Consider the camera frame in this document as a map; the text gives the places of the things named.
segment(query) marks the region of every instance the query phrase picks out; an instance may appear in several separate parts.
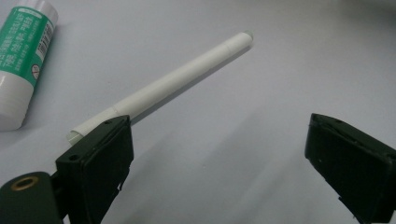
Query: black plastic part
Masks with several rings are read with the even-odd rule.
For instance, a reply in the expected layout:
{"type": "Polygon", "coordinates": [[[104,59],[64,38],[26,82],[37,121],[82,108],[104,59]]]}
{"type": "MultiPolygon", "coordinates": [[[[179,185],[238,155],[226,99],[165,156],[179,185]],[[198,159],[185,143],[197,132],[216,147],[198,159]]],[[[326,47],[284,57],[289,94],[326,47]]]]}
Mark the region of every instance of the black plastic part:
{"type": "Polygon", "coordinates": [[[128,116],[100,124],[58,160],[59,183],[72,223],[100,223],[118,195],[134,159],[128,116]]]}
{"type": "Polygon", "coordinates": [[[50,175],[35,172],[7,182],[0,189],[0,223],[63,223],[58,214],[50,175]]]}
{"type": "Polygon", "coordinates": [[[388,223],[395,209],[396,151],[373,137],[312,114],[305,156],[360,223],[388,223]]]}

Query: white table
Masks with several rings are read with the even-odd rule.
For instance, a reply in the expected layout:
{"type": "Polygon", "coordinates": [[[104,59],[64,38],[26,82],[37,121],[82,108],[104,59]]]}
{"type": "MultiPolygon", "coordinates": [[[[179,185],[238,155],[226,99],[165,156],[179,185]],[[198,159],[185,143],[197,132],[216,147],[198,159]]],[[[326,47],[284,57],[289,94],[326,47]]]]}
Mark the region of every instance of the white table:
{"type": "Polygon", "coordinates": [[[131,173],[103,223],[358,223],[304,144],[315,112],[396,147],[393,1],[51,3],[27,118],[0,133],[0,185],[52,174],[71,128],[249,29],[250,50],[132,127],[131,173]]]}

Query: green label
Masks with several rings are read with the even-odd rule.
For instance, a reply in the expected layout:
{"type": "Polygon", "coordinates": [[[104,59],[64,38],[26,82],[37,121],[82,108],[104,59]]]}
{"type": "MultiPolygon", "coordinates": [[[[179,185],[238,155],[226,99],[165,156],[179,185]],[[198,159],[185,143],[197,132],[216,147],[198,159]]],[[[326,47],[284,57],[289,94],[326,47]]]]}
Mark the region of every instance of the green label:
{"type": "Polygon", "coordinates": [[[29,7],[14,7],[0,31],[0,71],[35,85],[50,45],[53,26],[29,7]]]}

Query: green and white tube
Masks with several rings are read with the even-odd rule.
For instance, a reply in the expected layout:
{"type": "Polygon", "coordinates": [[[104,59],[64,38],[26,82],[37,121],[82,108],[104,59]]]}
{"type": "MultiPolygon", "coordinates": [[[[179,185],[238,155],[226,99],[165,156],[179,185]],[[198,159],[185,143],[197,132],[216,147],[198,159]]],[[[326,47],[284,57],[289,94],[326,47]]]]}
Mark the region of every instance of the green and white tube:
{"type": "Polygon", "coordinates": [[[21,0],[0,30],[0,131],[21,127],[58,13],[43,0],[21,0]]]}

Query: white cylindrical rod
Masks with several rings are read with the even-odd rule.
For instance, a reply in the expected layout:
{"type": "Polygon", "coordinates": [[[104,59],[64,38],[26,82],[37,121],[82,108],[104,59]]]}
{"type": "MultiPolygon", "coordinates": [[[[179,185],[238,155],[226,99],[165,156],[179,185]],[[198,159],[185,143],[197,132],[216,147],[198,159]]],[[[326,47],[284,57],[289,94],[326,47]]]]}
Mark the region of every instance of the white cylindrical rod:
{"type": "Polygon", "coordinates": [[[74,145],[83,136],[107,119],[122,115],[129,115],[131,119],[137,117],[167,96],[205,74],[211,68],[231,58],[240,50],[245,49],[252,41],[253,34],[249,31],[235,35],[207,53],[184,64],[177,70],[78,125],[67,135],[67,140],[70,144],[74,145]]]}

